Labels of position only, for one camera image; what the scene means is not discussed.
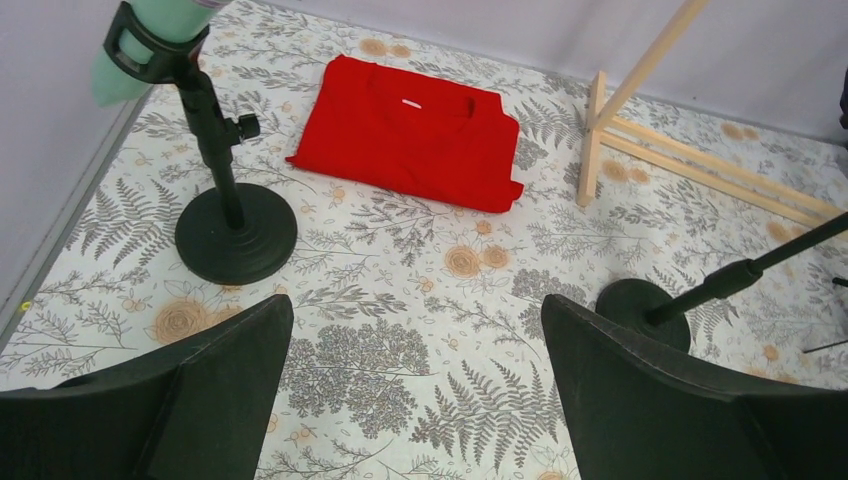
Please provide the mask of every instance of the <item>floral tablecloth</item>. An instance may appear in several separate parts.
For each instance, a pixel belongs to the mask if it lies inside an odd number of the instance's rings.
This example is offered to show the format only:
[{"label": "floral tablecloth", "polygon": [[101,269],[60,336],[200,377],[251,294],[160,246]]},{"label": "floral tablecloth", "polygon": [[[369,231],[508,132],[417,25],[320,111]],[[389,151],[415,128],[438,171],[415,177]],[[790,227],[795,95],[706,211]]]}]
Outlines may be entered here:
[{"label": "floral tablecloth", "polygon": [[[177,93],[157,88],[0,356],[0,388],[51,387],[286,293],[297,324],[257,478],[575,479],[542,298],[591,307],[623,277],[680,292],[803,231],[612,151],[599,198],[579,208],[583,83],[242,0],[212,26],[201,59],[223,109],[255,112],[263,129],[235,148],[235,174],[292,204],[294,256],[241,288],[183,267],[174,224],[212,183]],[[291,169],[283,159],[338,54],[500,92],[522,130],[514,178],[526,191],[513,210],[485,215]],[[623,112],[848,206],[839,147],[641,100]],[[848,274],[846,253],[832,240],[692,312],[692,355],[848,386],[848,350],[801,353],[848,334],[830,283]]]}]

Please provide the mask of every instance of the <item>gray wall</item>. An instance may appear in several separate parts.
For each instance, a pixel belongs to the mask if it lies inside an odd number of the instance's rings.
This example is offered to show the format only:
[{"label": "gray wall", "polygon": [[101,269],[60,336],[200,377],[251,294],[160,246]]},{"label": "gray wall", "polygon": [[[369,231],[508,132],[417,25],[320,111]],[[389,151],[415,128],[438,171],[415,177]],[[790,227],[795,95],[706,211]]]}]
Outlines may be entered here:
[{"label": "gray wall", "polygon": [[[590,79],[620,82],[683,0],[266,0]],[[712,0],[640,90],[818,138],[848,139],[846,0]]]},{"label": "gray wall", "polygon": [[117,5],[0,0],[0,307],[118,115],[89,94],[89,67]]}]

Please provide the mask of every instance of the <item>wooden rack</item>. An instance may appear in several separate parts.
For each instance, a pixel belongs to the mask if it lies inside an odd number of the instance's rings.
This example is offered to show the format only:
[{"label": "wooden rack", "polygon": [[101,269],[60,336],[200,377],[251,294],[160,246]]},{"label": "wooden rack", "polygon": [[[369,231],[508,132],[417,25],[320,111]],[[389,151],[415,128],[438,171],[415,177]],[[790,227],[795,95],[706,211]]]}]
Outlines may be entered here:
[{"label": "wooden rack", "polygon": [[[599,169],[598,155],[601,145],[606,145],[810,228],[817,227],[840,215],[842,210],[827,202],[618,116],[619,109],[633,96],[639,85],[645,81],[708,2],[709,0],[686,0],[607,101],[605,101],[606,74],[602,71],[598,72],[589,92],[587,135],[583,143],[577,204],[585,207],[595,198]],[[621,134],[634,137],[653,147],[665,149],[705,169],[644,147]],[[735,178],[741,183],[755,187],[760,192],[773,194],[774,197],[763,195],[717,174]],[[787,205],[783,201],[790,201],[795,206]]]}]

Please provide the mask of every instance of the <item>folded red shirt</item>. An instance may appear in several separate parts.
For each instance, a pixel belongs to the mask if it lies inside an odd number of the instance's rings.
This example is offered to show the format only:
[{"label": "folded red shirt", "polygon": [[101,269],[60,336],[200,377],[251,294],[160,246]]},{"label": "folded red shirt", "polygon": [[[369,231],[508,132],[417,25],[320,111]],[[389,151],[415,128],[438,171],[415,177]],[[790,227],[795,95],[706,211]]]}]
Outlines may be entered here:
[{"label": "folded red shirt", "polygon": [[500,95],[339,56],[297,153],[305,170],[484,212],[506,212],[518,122]]}]

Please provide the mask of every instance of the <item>green bottle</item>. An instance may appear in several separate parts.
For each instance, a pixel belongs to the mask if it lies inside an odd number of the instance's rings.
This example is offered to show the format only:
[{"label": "green bottle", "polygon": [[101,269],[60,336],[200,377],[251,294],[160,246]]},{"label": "green bottle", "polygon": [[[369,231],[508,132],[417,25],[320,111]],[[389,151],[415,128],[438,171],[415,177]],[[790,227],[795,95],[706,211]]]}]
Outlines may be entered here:
[{"label": "green bottle", "polygon": [[[232,0],[129,0],[139,21],[154,35],[182,43],[196,37],[209,20]],[[121,50],[138,63],[147,63],[153,52],[130,33],[120,39]],[[91,67],[91,92],[101,107],[144,95],[150,85],[125,74],[103,48]]]}]

